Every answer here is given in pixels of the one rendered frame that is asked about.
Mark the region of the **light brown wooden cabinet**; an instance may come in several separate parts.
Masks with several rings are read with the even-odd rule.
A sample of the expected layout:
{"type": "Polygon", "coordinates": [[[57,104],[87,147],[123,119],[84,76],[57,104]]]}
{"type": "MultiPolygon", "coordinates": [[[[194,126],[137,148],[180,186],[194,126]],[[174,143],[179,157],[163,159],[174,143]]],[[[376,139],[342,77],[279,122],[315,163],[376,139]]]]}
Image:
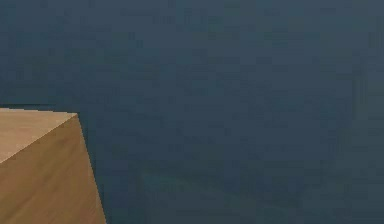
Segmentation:
{"type": "Polygon", "coordinates": [[[0,224],[106,224],[76,113],[0,108],[0,224]]]}

